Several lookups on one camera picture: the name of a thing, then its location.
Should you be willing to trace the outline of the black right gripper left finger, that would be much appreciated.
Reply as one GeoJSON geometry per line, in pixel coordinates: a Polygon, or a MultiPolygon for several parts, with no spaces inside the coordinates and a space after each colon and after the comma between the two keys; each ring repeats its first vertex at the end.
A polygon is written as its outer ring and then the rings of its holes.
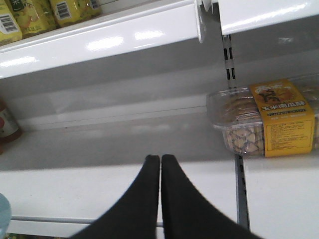
{"type": "Polygon", "coordinates": [[[72,239],[155,239],[160,186],[160,158],[146,156],[126,192],[101,217],[72,239]]]}

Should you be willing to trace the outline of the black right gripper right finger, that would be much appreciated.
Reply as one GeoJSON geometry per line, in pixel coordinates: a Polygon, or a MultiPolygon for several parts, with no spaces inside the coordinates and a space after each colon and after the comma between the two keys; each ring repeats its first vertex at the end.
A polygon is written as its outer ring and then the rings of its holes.
{"type": "Polygon", "coordinates": [[[161,207],[166,239],[258,238],[212,205],[172,154],[161,158],[161,207]]]}

